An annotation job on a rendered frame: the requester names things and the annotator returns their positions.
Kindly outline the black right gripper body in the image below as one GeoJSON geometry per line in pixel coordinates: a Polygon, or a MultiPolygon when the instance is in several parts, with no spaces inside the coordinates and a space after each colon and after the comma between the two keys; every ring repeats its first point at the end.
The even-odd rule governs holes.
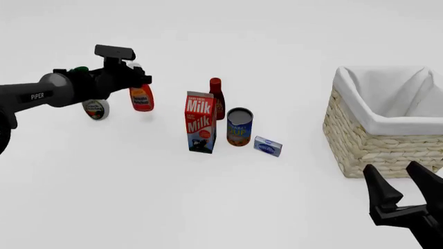
{"type": "Polygon", "coordinates": [[[426,205],[392,210],[374,206],[370,207],[370,217],[375,225],[409,229],[423,249],[443,249],[443,221],[435,219],[426,205]]]}

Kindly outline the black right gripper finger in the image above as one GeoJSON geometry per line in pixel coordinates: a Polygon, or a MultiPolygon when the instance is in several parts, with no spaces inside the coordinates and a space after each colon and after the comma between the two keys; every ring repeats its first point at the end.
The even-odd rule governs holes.
{"type": "Polygon", "coordinates": [[[428,213],[443,219],[443,178],[416,161],[411,161],[406,171],[425,198],[428,213]]]}
{"type": "Polygon", "coordinates": [[[385,212],[395,211],[404,195],[391,186],[374,165],[366,165],[363,175],[368,187],[370,209],[378,207],[385,212]]]}

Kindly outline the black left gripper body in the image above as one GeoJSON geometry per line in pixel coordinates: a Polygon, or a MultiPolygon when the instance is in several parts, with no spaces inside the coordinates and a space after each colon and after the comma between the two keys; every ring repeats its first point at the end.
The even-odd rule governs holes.
{"type": "Polygon", "coordinates": [[[133,68],[125,67],[119,76],[119,87],[121,89],[141,88],[142,85],[138,83],[138,77],[133,68]]]}

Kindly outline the orange-red ketchup bottle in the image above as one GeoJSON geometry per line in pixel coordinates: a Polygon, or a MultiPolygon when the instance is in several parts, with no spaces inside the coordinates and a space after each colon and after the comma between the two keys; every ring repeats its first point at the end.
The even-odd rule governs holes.
{"type": "Polygon", "coordinates": [[[130,88],[129,95],[132,101],[132,106],[136,111],[152,111],[154,109],[154,95],[150,88],[152,83],[152,76],[147,76],[147,83],[140,88],[130,88]]]}

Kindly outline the pale wicker basket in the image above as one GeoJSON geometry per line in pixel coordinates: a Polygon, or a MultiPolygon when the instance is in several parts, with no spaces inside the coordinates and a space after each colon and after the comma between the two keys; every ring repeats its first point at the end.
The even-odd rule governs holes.
{"type": "Polygon", "coordinates": [[[443,135],[369,134],[354,119],[333,83],[323,132],[347,178],[361,178],[368,164],[374,165],[386,178],[407,177],[406,166],[410,161],[417,161],[432,172],[443,169],[443,135]]]}

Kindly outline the white cloth basket liner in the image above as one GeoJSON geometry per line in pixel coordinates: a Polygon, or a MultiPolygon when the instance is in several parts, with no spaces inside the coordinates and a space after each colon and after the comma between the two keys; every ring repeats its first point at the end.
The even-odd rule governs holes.
{"type": "Polygon", "coordinates": [[[341,66],[333,80],[372,135],[443,135],[443,73],[426,66],[341,66]]]}

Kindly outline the black plate on short stalk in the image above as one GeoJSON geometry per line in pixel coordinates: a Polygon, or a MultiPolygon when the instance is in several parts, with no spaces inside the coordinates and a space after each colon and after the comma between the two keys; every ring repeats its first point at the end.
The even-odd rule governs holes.
{"type": "Polygon", "coordinates": [[[134,61],[136,54],[133,49],[107,45],[96,45],[94,54],[103,57],[104,67],[125,64],[125,61],[134,61]]]}

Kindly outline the round tin with printed label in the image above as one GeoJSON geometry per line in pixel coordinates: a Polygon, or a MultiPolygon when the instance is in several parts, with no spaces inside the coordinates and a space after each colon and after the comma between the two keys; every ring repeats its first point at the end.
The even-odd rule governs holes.
{"type": "Polygon", "coordinates": [[[82,107],[92,120],[104,120],[110,112],[109,103],[106,100],[87,100],[82,103],[82,107]]]}

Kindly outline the red and white milk carton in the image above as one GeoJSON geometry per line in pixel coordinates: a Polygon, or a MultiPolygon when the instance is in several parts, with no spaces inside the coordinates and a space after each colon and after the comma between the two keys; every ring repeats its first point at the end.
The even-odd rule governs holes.
{"type": "Polygon", "coordinates": [[[189,151],[213,152],[217,137],[215,103],[212,93],[187,92],[184,115],[189,151]]]}

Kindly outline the dark red sauce bottle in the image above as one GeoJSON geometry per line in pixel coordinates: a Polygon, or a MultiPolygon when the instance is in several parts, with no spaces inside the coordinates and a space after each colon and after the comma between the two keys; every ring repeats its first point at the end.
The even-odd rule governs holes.
{"type": "Polygon", "coordinates": [[[222,81],[219,78],[210,79],[210,92],[213,94],[216,104],[217,120],[223,120],[226,114],[224,94],[222,93],[222,81]]]}

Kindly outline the soup can with blue label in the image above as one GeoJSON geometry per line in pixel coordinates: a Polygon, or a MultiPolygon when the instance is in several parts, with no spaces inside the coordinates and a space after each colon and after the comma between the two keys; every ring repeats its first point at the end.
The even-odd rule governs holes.
{"type": "Polygon", "coordinates": [[[227,141],[235,147],[243,147],[251,140],[253,114],[243,107],[235,107],[227,113],[227,141]]]}

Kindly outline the small blue and white box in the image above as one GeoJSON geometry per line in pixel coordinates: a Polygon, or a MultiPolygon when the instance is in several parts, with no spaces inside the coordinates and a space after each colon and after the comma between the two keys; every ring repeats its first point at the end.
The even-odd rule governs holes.
{"type": "Polygon", "coordinates": [[[254,139],[254,149],[275,157],[280,157],[282,145],[278,142],[268,140],[261,136],[256,136],[254,139]]]}

